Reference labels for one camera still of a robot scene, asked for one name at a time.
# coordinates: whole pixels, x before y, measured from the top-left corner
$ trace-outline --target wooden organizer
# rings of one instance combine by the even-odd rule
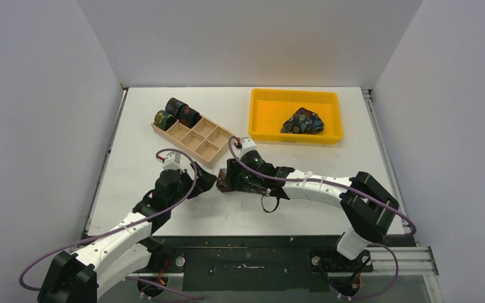
[[[154,123],[152,127],[161,137],[210,169],[226,152],[228,139],[232,136],[232,133],[206,117],[202,117],[191,129],[179,121],[167,131],[158,128]]]

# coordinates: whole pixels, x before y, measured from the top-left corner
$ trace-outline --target black strap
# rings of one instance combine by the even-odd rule
[[[265,194],[263,194],[263,196],[261,196],[261,207],[263,208],[263,211],[265,213],[273,213],[275,212],[277,209],[278,209],[278,206],[280,206],[280,198],[276,198],[276,206],[274,206],[274,209],[271,210],[271,211],[268,211],[265,209],[265,205],[263,205],[263,197],[265,196]]]

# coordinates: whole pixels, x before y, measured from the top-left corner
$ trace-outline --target white tabletop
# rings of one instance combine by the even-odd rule
[[[171,97],[232,131],[248,136],[253,88],[130,88],[107,167],[96,196],[88,235],[108,231],[155,185],[162,170],[155,159],[161,148],[173,147],[153,132],[151,123]],[[289,87],[290,90],[335,92],[339,99],[344,138],[330,146],[258,142],[267,162],[332,177],[372,174],[391,192],[390,180],[360,88]],[[207,171],[217,175],[231,158],[229,151]],[[274,213],[264,213],[261,196],[221,193],[216,187],[185,201],[155,235],[340,235],[350,226],[341,209],[307,200],[282,200]],[[265,198],[272,209],[275,199]],[[389,234],[404,234],[395,217]]]

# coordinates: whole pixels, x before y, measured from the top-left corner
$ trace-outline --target white wall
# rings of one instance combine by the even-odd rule
[[[485,1],[424,0],[373,99],[446,302],[485,302]]]
[[[120,98],[75,1],[0,1],[0,302],[36,302],[20,271],[79,239]]]
[[[422,0],[79,0],[124,86],[373,87]]]

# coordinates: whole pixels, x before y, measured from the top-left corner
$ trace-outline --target yellow tray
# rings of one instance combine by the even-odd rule
[[[301,107],[319,115],[325,130],[318,134],[280,133],[285,121]],[[343,138],[337,95],[299,90],[252,90],[248,132],[254,140],[334,144]]]

